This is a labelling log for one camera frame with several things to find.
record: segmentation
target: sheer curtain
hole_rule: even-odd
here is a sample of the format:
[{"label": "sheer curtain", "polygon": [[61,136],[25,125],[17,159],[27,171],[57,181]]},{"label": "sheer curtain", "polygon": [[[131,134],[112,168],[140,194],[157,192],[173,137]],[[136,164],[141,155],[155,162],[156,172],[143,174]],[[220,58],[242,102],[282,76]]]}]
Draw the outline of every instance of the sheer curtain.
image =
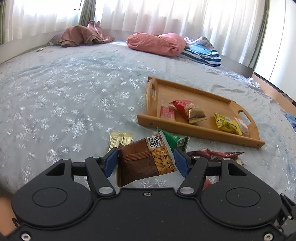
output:
[{"label": "sheer curtain", "polygon": [[76,25],[79,11],[75,10],[75,4],[74,0],[8,0],[5,42]]},{"label": "sheer curtain", "polygon": [[249,65],[264,13],[262,0],[99,0],[103,29],[206,36],[224,56]]}]

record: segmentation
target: pink pillow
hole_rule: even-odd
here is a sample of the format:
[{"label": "pink pillow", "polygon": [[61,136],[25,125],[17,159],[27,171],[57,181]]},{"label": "pink pillow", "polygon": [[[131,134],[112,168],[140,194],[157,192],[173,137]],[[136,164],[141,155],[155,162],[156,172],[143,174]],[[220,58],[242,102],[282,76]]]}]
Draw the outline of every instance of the pink pillow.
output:
[{"label": "pink pillow", "polygon": [[131,49],[166,56],[180,54],[186,45],[185,40],[180,35],[174,33],[159,36],[136,33],[129,36],[126,43]]}]

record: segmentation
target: green snack bag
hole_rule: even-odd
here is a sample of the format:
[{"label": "green snack bag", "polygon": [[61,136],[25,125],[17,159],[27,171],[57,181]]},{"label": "green snack bag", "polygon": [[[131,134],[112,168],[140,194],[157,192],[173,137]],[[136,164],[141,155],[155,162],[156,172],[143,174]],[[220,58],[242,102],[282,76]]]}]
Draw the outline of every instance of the green snack bag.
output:
[{"label": "green snack bag", "polygon": [[182,151],[186,152],[186,148],[187,148],[187,143],[189,141],[189,137],[188,136],[179,136],[177,134],[173,134],[164,130],[160,130],[157,129],[157,132],[162,131],[165,138],[168,141],[168,144],[172,150],[172,152],[176,149],[176,148],[180,148]]}]

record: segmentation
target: wooden tray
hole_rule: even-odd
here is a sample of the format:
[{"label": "wooden tray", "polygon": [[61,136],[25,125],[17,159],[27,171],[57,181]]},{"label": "wooden tray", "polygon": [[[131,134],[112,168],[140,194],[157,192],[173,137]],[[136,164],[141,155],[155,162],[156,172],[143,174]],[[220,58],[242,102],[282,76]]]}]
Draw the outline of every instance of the wooden tray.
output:
[{"label": "wooden tray", "polygon": [[[146,115],[138,114],[137,116],[140,125],[255,148],[260,148],[265,144],[259,138],[258,129],[252,117],[235,101],[167,80],[153,77],[148,77],[148,80]],[[204,111],[209,119],[198,122],[197,125],[192,125],[177,110],[175,111],[176,121],[160,118],[161,105],[168,105],[178,99],[192,101]],[[240,136],[220,130],[214,116],[216,112],[231,119],[240,118],[239,113],[243,112],[251,122],[248,125],[250,135],[243,134]]]}]

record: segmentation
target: white snack package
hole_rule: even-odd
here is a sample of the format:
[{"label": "white snack package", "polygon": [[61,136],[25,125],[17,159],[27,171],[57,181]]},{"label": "white snack package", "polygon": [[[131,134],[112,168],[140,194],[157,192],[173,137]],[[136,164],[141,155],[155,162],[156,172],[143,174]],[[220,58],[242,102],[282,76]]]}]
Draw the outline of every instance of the white snack package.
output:
[{"label": "white snack package", "polygon": [[239,119],[239,118],[235,118],[235,120],[237,121],[237,124],[239,125],[239,128],[240,128],[241,132],[246,134],[246,135],[250,135],[249,128],[245,124],[245,122],[243,120]]}]

